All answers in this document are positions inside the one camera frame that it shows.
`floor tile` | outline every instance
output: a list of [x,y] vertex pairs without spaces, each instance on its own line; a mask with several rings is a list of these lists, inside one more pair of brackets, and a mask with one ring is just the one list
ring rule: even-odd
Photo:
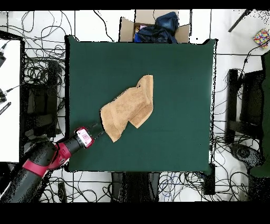
[[2,27],[2,26],[6,26],[7,25],[7,16],[6,13],[2,13],[0,12],[0,30],[1,31],[7,31],[6,27]]
[[178,10],[179,26],[189,24],[190,10]]
[[[119,38],[120,17],[134,21],[134,10],[99,10],[96,11],[103,18],[107,27],[107,34],[115,41]],[[93,10],[76,11],[76,37],[80,41],[109,41],[105,33],[104,22]]]
[[204,43],[210,36],[211,10],[192,10],[191,43]]
[[[10,27],[9,32],[22,35],[22,30],[20,29],[24,28],[24,34],[29,38],[35,39],[40,39],[42,34],[43,41],[37,40],[34,42],[31,39],[26,39],[26,48],[43,47],[46,49],[53,49],[57,45],[64,48],[64,35],[74,34],[74,11],[63,11],[63,13],[66,16],[60,11],[10,12],[8,16],[8,24],[14,27]],[[60,25],[61,28],[48,27]]]
[[[228,30],[243,12],[244,10],[212,10],[211,38],[218,39],[217,53],[247,54],[258,46],[253,37],[262,28],[270,28],[270,20],[266,21],[266,16],[259,17],[258,11],[253,10],[229,33]],[[268,50],[269,47],[265,50],[258,48],[252,54],[261,55]]]

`colorful object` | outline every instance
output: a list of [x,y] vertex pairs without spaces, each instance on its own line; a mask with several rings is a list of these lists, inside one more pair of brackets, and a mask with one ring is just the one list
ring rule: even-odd
[[[269,39],[270,39],[270,35],[265,29],[262,29],[255,37],[253,37],[253,40],[259,45],[265,43]],[[263,49],[267,48],[268,43],[262,45],[261,47]]]

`black cable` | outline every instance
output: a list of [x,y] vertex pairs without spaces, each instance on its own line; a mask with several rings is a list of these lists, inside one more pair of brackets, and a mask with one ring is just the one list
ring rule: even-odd
[[154,13],[155,13],[155,10],[153,10],[153,18],[154,18],[154,20],[156,21],[156,19],[155,19],[155,17],[154,17]]
[[103,23],[104,23],[104,25],[105,25],[105,31],[106,31],[107,37],[110,38],[112,42],[114,42],[114,40],[107,34],[107,26],[106,26],[106,23],[105,23],[104,19],[101,18],[101,16],[100,16],[98,13],[96,13],[95,10],[93,10],[93,11],[94,11],[94,13],[95,13],[95,14],[103,21]]

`black metal stand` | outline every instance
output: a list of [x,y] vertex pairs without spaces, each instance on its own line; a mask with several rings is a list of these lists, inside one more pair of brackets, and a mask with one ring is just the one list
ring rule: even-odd
[[232,25],[232,27],[229,29],[228,32],[233,31],[233,29],[237,26],[237,24],[249,13],[251,13],[252,10],[245,10],[244,13],[239,17],[239,19]]
[[158,201],[159,176],[148,172],[112,173],[112,195],[120,202]]
[[246,73],[243,78],[243,96],[240,120],[236,121],[236,102],[238,92],[238,72],[230,69],[228,72],[227,114],[225,127],[225,142],[233,143],[235,132],[261,139],[262,131],[262,90],[263,71]]

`cloth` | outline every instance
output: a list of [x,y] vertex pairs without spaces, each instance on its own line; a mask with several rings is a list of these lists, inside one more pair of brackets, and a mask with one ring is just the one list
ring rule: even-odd
[[147,26],[140,25],[140,30],[141,30],[142,28],[145,28],[145,27],[147,27]]
[[125,130],[128,121],[139,128],[153,111],[153,76],[143,76],[131,87],[100,110],[102,125],[113,142]]
[[177,28],[178,17],[175,12],[170,12],[158,17],[153,26],[140,29],[138,36],[147,43],[177,43],[174,37]]
[[[265,29],[262,29],[260,32],[257,33],[257,35],[255,37],[253,37],[253,40],[259,45],[265,43],[269,39],[270,39],[270,35]],[[261,47],[263,49],[267,48],[268,43],[262,45]]]
[[138,33],[134,34],[134,42],[135,43],[141,43],[141,39],[139,38]]

